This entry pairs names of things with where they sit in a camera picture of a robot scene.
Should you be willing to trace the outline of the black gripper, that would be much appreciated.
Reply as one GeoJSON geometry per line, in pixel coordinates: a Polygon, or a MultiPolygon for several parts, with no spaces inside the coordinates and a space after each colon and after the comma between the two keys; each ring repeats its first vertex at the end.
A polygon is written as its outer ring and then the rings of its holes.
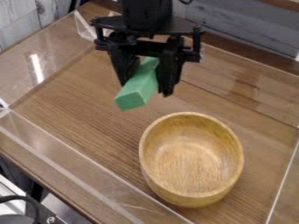
{"type": "Polygon", "coordinates": [[[121,15],[93,17],[97,47],[108,49],[121,86],[140,66],[136,55],[158,55],[156,78],[164,97],[173,94],[182,62],[201,59],[201,26],[173,15],[173,0],[121,0],[121,15]]]}

